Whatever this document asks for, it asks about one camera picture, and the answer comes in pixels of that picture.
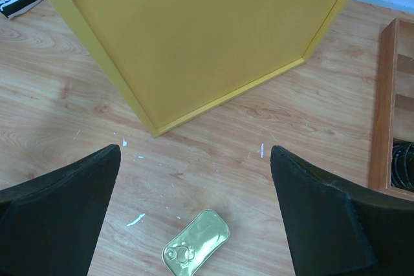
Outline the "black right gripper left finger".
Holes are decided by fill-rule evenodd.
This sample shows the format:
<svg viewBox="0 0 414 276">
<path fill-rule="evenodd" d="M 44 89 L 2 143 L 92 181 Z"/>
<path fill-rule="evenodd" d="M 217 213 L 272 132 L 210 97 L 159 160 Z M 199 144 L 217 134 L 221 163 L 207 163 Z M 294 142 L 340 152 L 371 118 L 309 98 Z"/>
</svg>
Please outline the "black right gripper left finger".
<svg viewBox="0 0 414 276">
<path fill-rule="evenodd" d="M 1 274 L 87 275 L 120 162 L 111 144 L 1 190 Z"/>
</svg>

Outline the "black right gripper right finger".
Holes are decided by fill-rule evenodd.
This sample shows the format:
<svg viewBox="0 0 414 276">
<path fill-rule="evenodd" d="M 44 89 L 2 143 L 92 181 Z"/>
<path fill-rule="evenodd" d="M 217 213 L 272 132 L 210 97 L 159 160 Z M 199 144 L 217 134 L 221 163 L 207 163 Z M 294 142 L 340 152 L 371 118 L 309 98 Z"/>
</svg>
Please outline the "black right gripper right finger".
<svg viewBox="0 0 414 276">
<path fill-rule="evenodd" d="M 272 178 L 296 275 L 412 275 L 413 202 L 273 146 Z"/>
</svg>

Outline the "gold tin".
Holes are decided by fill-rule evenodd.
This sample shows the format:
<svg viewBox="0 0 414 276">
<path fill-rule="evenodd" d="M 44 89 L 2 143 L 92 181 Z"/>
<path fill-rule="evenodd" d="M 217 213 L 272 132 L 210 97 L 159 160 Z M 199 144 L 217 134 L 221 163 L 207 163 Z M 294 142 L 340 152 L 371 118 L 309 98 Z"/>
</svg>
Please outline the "gold tin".
<svg viewBox="0 0 414 276">
<path fill-rule="evenodd" d="M 163 262 L 173 275 L 193 276 L 229 236 L 226 222 L 214 210 L 205 209 L 165 245 Z"/>
</svg>

